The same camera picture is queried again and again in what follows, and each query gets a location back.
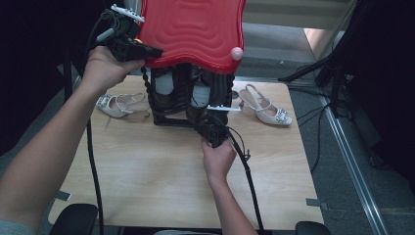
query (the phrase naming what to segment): forearm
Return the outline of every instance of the forearm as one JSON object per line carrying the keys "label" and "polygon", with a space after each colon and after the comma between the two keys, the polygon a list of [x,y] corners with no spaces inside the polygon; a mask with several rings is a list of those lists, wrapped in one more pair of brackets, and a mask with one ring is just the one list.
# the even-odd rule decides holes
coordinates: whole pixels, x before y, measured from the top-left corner
{"label": "forearm", "polygon": [[88,92],[87,87],[80,86],[15,156],[0,179],[0,219],[6,216],[37,228],[36,220],[66,178],[99,97]]}
{"label": "forearm", "polygon": [[228,184],[226,182],[215,182],[210,185],[216,202],[222,233],[224,235],[256,234]]}

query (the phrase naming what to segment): human arm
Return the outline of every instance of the human arm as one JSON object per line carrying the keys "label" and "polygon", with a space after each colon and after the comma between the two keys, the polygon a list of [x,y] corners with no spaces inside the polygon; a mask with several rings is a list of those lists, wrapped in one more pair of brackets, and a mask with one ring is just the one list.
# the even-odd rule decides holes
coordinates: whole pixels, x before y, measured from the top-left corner
{"label": "human arm", "polygon": [[226,180],[236,157],[231,142],[227,139],[215,149],[210,146],[206,138],[202,137],[201,142],[207,181],[216,203],[222,233],[224,235],[256,234],[253,226],[239,207]]}
{"label": "human arm", "polygon": [[0,219],[37,231],[44,211],[67,176],[96,101],[143,64],[118,62],[106,47],[91,51],[78,88],[0,178]]}

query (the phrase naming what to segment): pink ball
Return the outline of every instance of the pink ball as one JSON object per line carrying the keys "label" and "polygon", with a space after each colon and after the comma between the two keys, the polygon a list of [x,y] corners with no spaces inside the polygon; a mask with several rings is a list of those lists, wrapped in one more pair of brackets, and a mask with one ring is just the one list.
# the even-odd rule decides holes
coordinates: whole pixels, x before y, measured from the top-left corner
{"label": "pink ball", "polygon": [[234,61],[240,61],[242,59],[242,56],[244,55],[244,51],[241,47],[234,47],[231,50],[231,57],[234,59]]}

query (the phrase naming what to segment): black tripod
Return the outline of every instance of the black tripod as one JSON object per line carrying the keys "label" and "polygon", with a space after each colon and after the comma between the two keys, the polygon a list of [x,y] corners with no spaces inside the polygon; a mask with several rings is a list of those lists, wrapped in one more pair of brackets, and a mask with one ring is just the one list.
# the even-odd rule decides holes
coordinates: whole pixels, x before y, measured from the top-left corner
{"label": "black tripod", "polygon": [[347,30],[331,54],[311,66],[299,70],[292,75],[278,78],[278,80],[291,82],[321,68],[320,73],[315,78],[315,83],[318,87],[324,87],[333,78],[333,87],[330,94],[332,103],[331,110],[335,118],[337,118],[339,116],[337,106],[339,105],[341,83],[346,79],[346,73],[352,70],[350,65],[352,64],[352,54],[355,52],[351,49],[359,37],[361,30],[359,25],[364,21],[365,13],[371,9],[372,5],[373,1],[367,4],[357,1]]}

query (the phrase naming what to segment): hand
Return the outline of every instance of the hand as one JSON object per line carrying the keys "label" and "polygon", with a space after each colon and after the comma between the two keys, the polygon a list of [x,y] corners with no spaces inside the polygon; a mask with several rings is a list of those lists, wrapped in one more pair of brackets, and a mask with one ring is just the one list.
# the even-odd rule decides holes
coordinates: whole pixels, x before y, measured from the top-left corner
{"label": "hand", "polygon": [[89,53],[88,62],[82,79],[82,85],[100,95],[124,81],[131,72],[144,66],[144,61],[117,61],[107,47],[98,46]]}
{"label": "hand", "polygon": [[202,137],[202,150],[204,152],[204,166],[210,187],[226,183],[226,175],[236,157],[236,151],[229,139],[213,149],[206,138]]}

